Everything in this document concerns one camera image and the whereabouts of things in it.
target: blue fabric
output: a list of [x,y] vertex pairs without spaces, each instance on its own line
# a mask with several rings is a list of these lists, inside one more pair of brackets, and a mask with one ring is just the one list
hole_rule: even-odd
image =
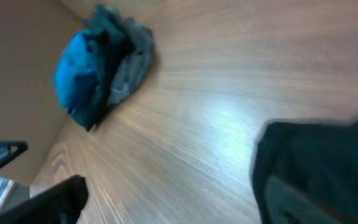
[[88,51],[88,36],[87,30],[73,36],[53,75],[58,102],[69,110],[84,108],[98,84],[95,58]]

